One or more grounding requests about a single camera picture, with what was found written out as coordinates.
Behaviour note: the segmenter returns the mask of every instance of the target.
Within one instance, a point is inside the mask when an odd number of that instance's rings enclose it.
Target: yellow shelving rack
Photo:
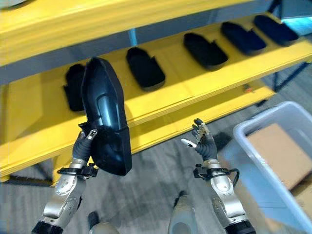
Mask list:
[[[250,29],[253,18],[232,21]],[[255,31],[267,48],[260,55],[248,57],[220,34],[220,24],[192,30],[208,40],[215,39],[229,55],[226,65],[214,72],[201,68],[189,55],[182,43],[184,33],[140,45],[156,56],[166,74],[165,85],[154,92],[144,92],[137,85],[125,60],[127,48],[100,56],[109,60],[122,85],[132,152],[189,130],[195,117],[211,121],[270,98],[274,92],[257,79],[312,58],[312,44],[304,38],[292,46],[280,47],[256,28]],[[11,173],[48,158],[53,158],[55,180],[55,171],[69,163],[80,131],[78,124],[86,121],[83,113],[69,110],[62,89],[71,65],[1,87],[5,110],[0,134],[2,181]],[[246,83],[254,88],[253,93],[244,93],[242,85]]]
[[[2,65],[147,24],[252,0],[30,0],[1,10]]]

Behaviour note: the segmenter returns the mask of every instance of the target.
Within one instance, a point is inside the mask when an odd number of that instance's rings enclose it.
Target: metal rack leg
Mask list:
[[[30,185],[30,186],[41,186],[51,187],[53,184],[52,177],[44,170],[40,163],[35,164],[34,167],[43,175],[44,179],[30,178],[18,175],[7,175],[3,178],[3,183],[15,184],[15,185]]]
[[[270,5],[268,12],[273,13],[276,7],[279,7],[278,9],[278,17],[281,19],[282,18],[282,0],[274,0],[272,4]]]
[[[16,184],[16,185],[30,185],[30,186],[40,186],[40,187],[51,187],[52,180],[49,179],[36,179],[28,178],[16,175],[10,175],[9,180],[4,182],[6,184]]]
[[[309,63],[304,62],[286,80],[284,80],[280,85],[277,85],[278,75],[275,75],[274,80],[273,80],[273,90],[275,92],[279,92],[285,85],[287,85],[297,75],[299,75],[300,72],[302,72],[308,65],[309,65]]]

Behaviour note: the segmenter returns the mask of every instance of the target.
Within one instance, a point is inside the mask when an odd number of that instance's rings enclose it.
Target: black cable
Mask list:
[[[213,172],[221,172],[221,174],[217,174],[217,175],[212,175]],[[230,175],[232,172],[236,172],[236,176],[233,180],[233,187],[235,188],[238,179],[239,179],[239,170],[237,168],[233,168],[233,169],[226,169],[226,168],[211,168],[207,170],[207,177],[206,180],[208,179],[212,179],[212,178],[216,178],[219,176],[228,176]]]

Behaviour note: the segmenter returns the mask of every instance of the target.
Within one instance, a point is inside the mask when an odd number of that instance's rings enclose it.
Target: silver metal arm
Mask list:
[[[193,125],[192,133],[197,139],[197,144],[187,139],[181,141],[194,148],[203,158],[204,167],[198,164],[194,170],[194,176],[204,179],[213,189],[212,203],[220,224],[228,234],[255,234],[255,230],[248,221],[246,212],[234,192],[239,171],[221,167],[218,161],[217,147],[208,127],[200,119],[194,120],[194,123],[196,125]],[[228,177],[231,172],[237,173],[234,182]]]
[[[69,168],[81,169],[87,165],[82,159],[74,159]],[[64,229],[78,209],[86,180],[76,175],[62,175],[57,182],[51,200],[43,211],[43,222]]]
[[[76,213],[86,187],[86,179],[97,173],[92,164],[87,166],[91,142],[96,135],[96,130],[92,130],[88,136],[83,132],[79,134],[74,144],[74,159],[69,168],[58,171],[62,175],[44,208],[42,218],[32,231],[33,234],[61,234]]]
[[[208,169],[221,168],[217,159],[204,161],[204,166]],[[213,172],[213,176],[219,174],[224,173]],[[227,175],[207,180],[207,184],[214,190],[214,196],[212,197],[214,212],[224,228],[234,223],[248,220],[245,210],[234,192],[233,183]]]

